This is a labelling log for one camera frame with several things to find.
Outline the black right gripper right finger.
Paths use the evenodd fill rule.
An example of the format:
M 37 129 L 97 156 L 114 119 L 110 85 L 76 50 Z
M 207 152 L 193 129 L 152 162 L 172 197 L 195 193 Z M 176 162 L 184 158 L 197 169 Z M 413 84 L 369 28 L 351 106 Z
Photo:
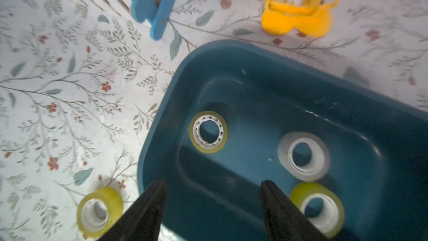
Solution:
M 271 180 L 261 183 L 259 198 L 269 241 L 327 241 Z

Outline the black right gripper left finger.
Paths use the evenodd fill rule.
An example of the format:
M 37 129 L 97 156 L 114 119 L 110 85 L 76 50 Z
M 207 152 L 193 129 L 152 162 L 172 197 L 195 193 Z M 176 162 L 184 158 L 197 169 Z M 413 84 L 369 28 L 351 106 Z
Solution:
M 101 241 L 156 241 L 167 201 L 166 183 L 152 182 Z

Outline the clear transparent tape roll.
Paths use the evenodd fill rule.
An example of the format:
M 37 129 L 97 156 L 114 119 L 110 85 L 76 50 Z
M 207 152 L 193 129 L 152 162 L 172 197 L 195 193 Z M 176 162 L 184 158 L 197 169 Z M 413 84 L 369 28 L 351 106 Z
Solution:
M 279 142 L 278 158 L 286 170 L 302 181 L 320 180 L 331 166 L 327 145 L 307 132 L 286 134 Z

